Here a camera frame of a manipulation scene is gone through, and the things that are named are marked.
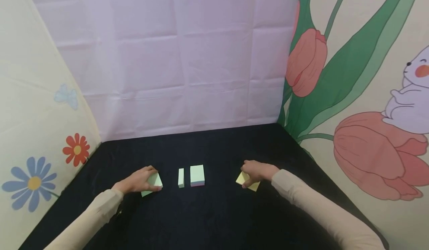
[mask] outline pink tulip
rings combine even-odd
[[[349,179],[381,200],[411,201],[429,185],[429,165],[417,156],[426,154],[424,135],[384,123],[380,112],[352,115],[335,129],[334,156]]]
[[[287,61],[286,80],[294,94],[305,97],[313,91],[325,66],[328,48],[325,36],[315,29],[306,30]]]

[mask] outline beige sleeve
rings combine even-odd
[[[273,176],[271,184],[291,204],[304,210],[324,227],[342,249],[384,250],[380,238],[370,227],[294,174],[280,170]]]
[[[82,250],[97,231],[110,221],[123,197],[124,194],[118,190],[100,193],[45,250]]]

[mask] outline yellow flower center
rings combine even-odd
[[[73,149],[73,152],[74,152],[74,154],[76,154],[76,155],[79,155],[81,151],[82,151],[82,148],[81,148],[79,145],[77,145],[77,146],[76,146],[76,147],[74,147],[74,149]]]
[[[28,188],[30,190],[37,190],[40,185],[42,185],[42,180],[40,179],[40,177],[32,177],[28,180]]]

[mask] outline black fabric surface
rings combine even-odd
[[[97,194],[147,165],[159,170],[163,190],[125,196],[122,213],[85,249],[339,249],[270,183],[256,193],[235,183],[246,159],[291,171],[378,233],[280,125],[266,124],[102,143],[20,249],[43,249]],[[189,166],[200,164],[206,185],[190,187]],[[179,168],[185,168],[182,189]]]

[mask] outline sticky note pad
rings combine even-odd
[[[197,186],[204,186],[205,179],[204,179],[204,166],[191,166],[190,167],[190,186],[191,187],[197,187]]]
[[[149,179],[147,180],[147,182],[152,186],[161,186],[162,187],[161,177],[158,173],[150,176]],[[152,192],[153,191],[145,190],[145,191],[142,191],[141,194],[142,194],[142,197],[145,197],[147,194],[151,194]]]
[[[237,180],[235,180],[235,182],[237,182],[240,185],[243,185],[243,183],[246,182],[246,180],[248,180],[250,177],[248,174],[246,174],[245,172],[241,172],[239,174],[239,177],[237,177]],[[259,187],[259,183],[260,182],[255,182],[253,183],[250,187],[248,187],[248,189],[252,190],[252,191],[256,191]]]
[[[183,168],[179,168],[179,179],[177,180],[177,185],[179,186],[179,188],[183,188],[185,186]]]

